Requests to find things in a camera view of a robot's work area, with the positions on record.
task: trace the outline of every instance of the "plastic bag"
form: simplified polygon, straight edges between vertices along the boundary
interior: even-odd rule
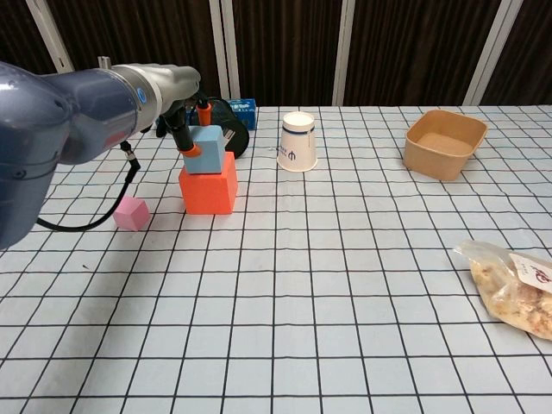
[[[552,341],[552,263],[482,241],[464,241],[455,251],[469,259],[491,315]]]

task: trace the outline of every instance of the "upside-down paper cup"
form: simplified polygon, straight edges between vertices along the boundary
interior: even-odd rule
[[[278,164],[295,173],[314,168],[317,164],[314,116],[301,111],[284,116],[278,145]]]

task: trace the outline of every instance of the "dark brown curtain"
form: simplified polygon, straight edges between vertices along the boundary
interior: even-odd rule
[[[202,87],[220,95],[209,2],[195,0],[48,0],[75,69],[113,64],[193,66]]]
[[[329,105],[341,0],[235,0],[242,97],[259,105]]]
[[[0,60],[33,73],[56,72],[23,0],[0,0]]]
[[[552,104],[550,0],[524,0],[481,103]]]
[[[499,4],[357,1],[344,103],[461,104]]]

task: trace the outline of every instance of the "blue cube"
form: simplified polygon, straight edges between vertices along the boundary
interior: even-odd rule
[[[218,125],[190,127],[193,141],[201,148],[198,157],[184,157],[189,174],[220,174],[224,167],[223,130]]]
[[[255,129],[257,119],[255,117],[256,105],[254,99],[229,99],[228,103],[232,107],[235,115],[247,129]]]

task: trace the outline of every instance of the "red block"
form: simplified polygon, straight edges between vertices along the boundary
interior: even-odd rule
[[[225,154],[222,173],[189,174],[183,167],[179,182],[187,214],[230,214],[238,191],[234,153]]]

